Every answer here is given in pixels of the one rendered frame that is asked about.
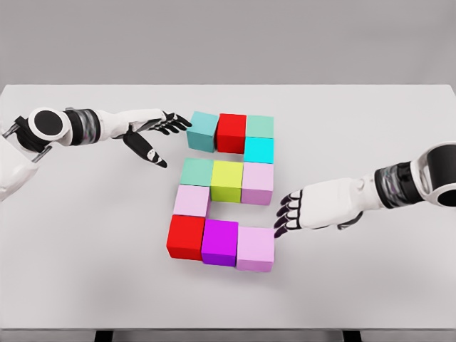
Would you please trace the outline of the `teal cube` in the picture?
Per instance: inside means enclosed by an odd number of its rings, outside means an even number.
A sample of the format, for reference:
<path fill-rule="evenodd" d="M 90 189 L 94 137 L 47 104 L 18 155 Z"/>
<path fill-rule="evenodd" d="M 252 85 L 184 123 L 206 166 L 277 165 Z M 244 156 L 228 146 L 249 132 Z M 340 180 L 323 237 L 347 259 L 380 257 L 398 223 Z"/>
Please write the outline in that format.
<path fill-rule="evenodd" d="M 190 149 L 204 152 L 214 152 L 214 137 L 219 121 L 218 115 L 193 112 L 190 123 L 191 127 L 187 129 L 187 144 Z"/>

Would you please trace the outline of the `magenta purple cube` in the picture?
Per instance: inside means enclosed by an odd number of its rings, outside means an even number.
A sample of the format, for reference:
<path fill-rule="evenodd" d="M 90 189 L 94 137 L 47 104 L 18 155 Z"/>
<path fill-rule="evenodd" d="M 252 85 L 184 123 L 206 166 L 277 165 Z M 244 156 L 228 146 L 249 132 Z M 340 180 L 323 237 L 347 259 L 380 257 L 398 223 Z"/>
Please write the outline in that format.
<path fill-rule="evenodd" d="M 204 264 L 236 266 L 239 223 L 207 219 L 202 240 Z"/>

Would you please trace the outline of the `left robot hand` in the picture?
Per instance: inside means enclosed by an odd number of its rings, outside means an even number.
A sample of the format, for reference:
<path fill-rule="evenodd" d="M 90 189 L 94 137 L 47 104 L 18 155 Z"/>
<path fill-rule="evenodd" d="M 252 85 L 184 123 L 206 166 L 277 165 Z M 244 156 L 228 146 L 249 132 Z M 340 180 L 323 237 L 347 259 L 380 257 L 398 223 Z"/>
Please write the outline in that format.
<path fill-rule="evenodd" d="M 159 167 L 166 168 L 163 160 L 154 147 L 140 134 L 146 130 L 156 130 L 164 135 L 178 134 L 191 128 L 192 124 L 176 113 L 166 113 L 160 109 L 134 110 L 130 114 L 139 115 L 136 121 L 129 123 L 128 130 L 122 135 L 123 142 L 143 160 Z"/>

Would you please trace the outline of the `light pink cube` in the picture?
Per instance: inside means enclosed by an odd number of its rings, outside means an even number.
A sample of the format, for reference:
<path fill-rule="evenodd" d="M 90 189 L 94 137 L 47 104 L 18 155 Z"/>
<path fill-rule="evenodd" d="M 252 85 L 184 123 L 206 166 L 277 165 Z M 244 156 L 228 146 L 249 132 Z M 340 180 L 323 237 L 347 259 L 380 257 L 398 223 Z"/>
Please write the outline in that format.
<path fill-rule="evenodd" d="M 267 206 L 274 191 L 274 165 L 244 162 L 241 203 Z"/>
<path fill-rule="evenodd" d="M 241 271 L 270 272 L 274 264 L 274 230 L 239 227 L 236 268 Z"/>
<path fill-rule="evenodd" d="M 193 217 L 208 217 L 209 209 L 209 187 L 179 185 L 173 214 Z"/>

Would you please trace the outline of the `yellow-green cube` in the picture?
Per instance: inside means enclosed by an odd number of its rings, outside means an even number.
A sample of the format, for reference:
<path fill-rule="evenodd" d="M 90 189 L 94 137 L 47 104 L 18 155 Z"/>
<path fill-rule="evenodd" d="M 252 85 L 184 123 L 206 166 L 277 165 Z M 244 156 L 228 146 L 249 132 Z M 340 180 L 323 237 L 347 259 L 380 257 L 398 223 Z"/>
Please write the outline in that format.
<path fill-rule="evenodd" d="M 215 160 L 210 185 L 211 200 L 241 202 L 243 163 Z"/>

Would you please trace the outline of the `red cube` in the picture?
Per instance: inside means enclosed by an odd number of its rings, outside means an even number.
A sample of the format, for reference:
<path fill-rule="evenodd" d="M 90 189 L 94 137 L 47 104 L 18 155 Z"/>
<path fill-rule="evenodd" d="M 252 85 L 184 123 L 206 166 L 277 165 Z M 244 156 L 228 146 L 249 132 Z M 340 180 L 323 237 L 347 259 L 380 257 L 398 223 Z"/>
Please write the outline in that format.
<path fill-rule="evenodd" d="M 173 215 L 167 236 L 166 247 L 174 259 L 202 261 L 204 217 Z"/>
<path fill-rule="evenodd" d="M 217 150 L 243 154 L 246 137 L 246 115 L 221 113 L 217 125 Z"/>

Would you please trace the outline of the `mint green cube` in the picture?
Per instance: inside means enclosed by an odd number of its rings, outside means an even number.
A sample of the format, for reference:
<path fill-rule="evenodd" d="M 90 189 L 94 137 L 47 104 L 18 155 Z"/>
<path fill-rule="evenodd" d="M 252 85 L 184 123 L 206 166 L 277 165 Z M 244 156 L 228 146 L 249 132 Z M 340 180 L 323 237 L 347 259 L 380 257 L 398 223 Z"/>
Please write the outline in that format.
<path fill-rule="evenodd" d="M 180 184 L 209 187 L 212 181 L 214 160 L 186 158 L 183 164 Z"/>
<path fill-rule="evenodd" d="M 273 138 L 274 118 L 263 115 L 248 115 L 246 136 L 252 138 Z"/>

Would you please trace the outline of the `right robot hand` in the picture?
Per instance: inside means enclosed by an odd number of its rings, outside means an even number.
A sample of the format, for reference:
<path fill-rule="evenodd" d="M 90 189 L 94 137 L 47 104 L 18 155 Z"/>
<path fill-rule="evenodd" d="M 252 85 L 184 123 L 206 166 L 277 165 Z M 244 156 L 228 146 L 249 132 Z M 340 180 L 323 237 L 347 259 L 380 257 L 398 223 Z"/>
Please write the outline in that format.
<path fill-rule="evenodd" d="M 358 215 L 351 199 L 351 180 L 343 178 L 307 185 L 280 201 L 274 237 L 299 229 L 341 225 Z"/>

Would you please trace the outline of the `cyan cube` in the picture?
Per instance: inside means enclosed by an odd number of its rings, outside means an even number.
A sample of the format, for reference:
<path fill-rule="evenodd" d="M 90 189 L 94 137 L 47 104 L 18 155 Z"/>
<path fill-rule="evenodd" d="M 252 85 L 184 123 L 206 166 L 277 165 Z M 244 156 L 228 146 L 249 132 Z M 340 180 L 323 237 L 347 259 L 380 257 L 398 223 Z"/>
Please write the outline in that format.
<path fill-rule="evenodd" d="M 244 161 L 273 164 L 274 139 L 246 137 Z"/>

